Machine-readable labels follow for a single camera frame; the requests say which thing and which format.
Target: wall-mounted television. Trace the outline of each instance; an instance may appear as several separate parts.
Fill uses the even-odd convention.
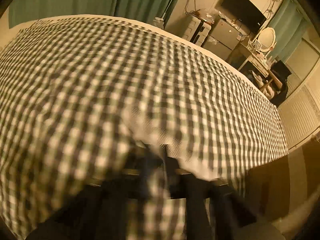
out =
[[[266,20],[263,13],[249,0],[224,0],[221,6],[253,33],[257,33]]]

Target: flat screen tv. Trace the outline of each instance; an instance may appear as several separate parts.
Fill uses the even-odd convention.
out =
[[[263,13],[249,0],[224,0],[221,6],[253,33],[257,33],[266,20]]]

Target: gingham blanket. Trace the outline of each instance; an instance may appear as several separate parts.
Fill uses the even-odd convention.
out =
[[[240,77],[104,18],[38,21],[4,48],[0,131],[0,215],[19,239],[85,183],[118,171],[135,137],[169,140],[182,166],[241,194],[249,168],[287,154],[277,109]],[[181,239],[184,200],[167,199],[163,168],[149,185],[153,198],[131,208],[129,239]]]

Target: television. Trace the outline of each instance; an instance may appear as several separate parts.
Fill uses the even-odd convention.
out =
[[[257,33],[266,20],[263,13],[249,0],[224,0],[221,6],[253,33]]]

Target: plaid fabric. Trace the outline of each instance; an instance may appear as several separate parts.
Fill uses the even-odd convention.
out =
[[[128,108],[148,126],[128,122]],[[241,194],[249,168],[287,154],[277,109],[241,78],[187,45],[104,18],[38,21],[4,48],[0,131],[0,214],[19,239],[84,183],[119,170],[138,131],[173,138],[183,165]],[[168,199],[164,178],[156,170],[154,198],[132,206],[129,239],[183,237],[185,202]]]

